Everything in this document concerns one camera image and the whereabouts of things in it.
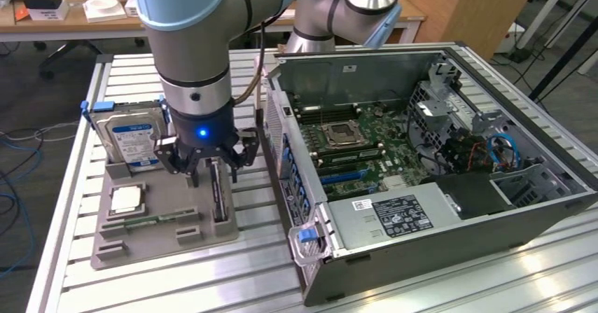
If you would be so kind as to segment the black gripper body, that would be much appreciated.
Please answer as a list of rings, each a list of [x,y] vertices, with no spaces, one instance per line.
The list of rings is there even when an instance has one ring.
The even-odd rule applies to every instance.
[[[236,156],[233,147],[237,144],[233,103],[208,115],[193,115],[170,108],[180,153],[184,157],[201,150],[201,155]]]

